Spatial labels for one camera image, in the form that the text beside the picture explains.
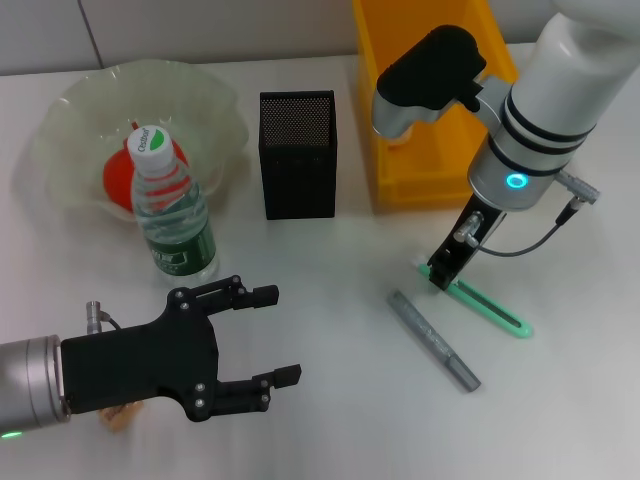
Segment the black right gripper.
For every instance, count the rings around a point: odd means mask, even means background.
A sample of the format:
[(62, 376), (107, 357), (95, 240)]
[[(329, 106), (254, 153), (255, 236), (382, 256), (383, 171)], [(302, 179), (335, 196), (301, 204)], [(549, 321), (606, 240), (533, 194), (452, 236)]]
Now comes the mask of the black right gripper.
[(471, 236), (482, 245), (504, 220), (506, 212), (487, 205), (475, 194), (471, 195), (454, 227), (428, 261), (429, 280), (443, 291), (456, 280), (457, 274), (476, 252), (476, 248), (466, 240), (467, 234), (458, 234), (473, 215), (479, 218), (479, 225), (472, 228)]

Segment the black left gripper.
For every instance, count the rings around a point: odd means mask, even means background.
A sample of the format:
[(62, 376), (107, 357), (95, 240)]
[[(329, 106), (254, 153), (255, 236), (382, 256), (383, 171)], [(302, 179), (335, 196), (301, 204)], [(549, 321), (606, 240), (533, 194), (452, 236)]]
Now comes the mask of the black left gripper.
[(295, 386), (301, 366), (251, 379), (217, 382), (218, 349), (206, 315), (265, 308), (279, 300), (276, 285), (245, 287), (238, 275), (172, 290), (156, 320), (66, 339), (61, 343), (65, 399), (72, 414), (155, 397), (176, 401), (187, 418), (266, 412), (271, 390)]

